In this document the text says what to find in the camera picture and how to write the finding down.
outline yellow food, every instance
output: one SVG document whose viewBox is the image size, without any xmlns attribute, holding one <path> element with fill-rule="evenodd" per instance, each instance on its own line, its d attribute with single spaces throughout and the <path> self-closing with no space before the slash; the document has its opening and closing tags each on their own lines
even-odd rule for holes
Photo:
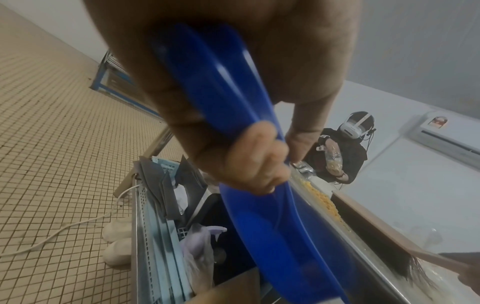
<svg viewBox="0 0 480 304">
<path fill-rule="evenodd" d="M 340 217 L 340 214 L 339 214 L 339 211 L 337 210 L 337 208 L 335 207 L 335 204 L 329 199 L 328 196 L 326 196 L 325 194 L 321 193 L 320 191 L 318 191 L 317 189 L 315 189 L 312 184 L 310 184 L 309 181 L 301 181 L 302 184 L 305 186 L 305 188 L 307 188 L 307 190 L 313 194 L 317 199 L 318 199 L 318 202 L 323 206 L 325 207 L 325 209 L 328 210 L 328 212 L 330 213 L 330 215 L 335 218 L 336 220 L 339 220 L 341 222 L 343 222 L 342 218 Z"/>
</svg>

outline air conditioner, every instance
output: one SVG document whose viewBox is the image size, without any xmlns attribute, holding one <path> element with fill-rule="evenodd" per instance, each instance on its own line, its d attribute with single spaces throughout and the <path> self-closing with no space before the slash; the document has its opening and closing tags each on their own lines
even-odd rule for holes
<svg viewBox="0 0 480 304">
<path fill-rule="evenodd" d="M 409 137 L 480 169 L 480 121 L 451 112 L 431 112 Z"/>
</svg>

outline blue plastic scoop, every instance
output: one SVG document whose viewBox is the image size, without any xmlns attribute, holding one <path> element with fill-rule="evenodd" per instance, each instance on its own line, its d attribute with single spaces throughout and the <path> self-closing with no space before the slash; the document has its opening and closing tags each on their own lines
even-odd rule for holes
<svg viewBox="0 0 480 304">
<path fill-rule="evenodd" d="M 232 141 L 260 120 L 285 140 L 258 72 L 239 35 L 221 25 L 177 24 L 157 33 L 155 54 L 206 121 Z M 260 271 L 288 301 L 313 304 L 341 297 L 354 278 L 343 244 L 288 183 L 265 196 L 220 185 L 238 234 Z"/>
</svg>

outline white rubber boot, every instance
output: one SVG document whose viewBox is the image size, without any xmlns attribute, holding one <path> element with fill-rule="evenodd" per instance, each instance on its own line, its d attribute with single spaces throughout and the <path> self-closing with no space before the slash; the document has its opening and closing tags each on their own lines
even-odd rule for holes
<svg viewBox="0 0 480 304">
<path fill-rule="evenodd" d="M 103 260 L 108 266 L 121 266 L 132 261 L 132 238 L 123 238 L 108 245 L 103 252 Z"/>
<path fill-rule="evenodd" d="M 132 218 L 116 218 L 106 224 L 101 231 L 102 238 L 108 243 L 113 243 L 119 239 L 132 237 Z"/>
</svg>

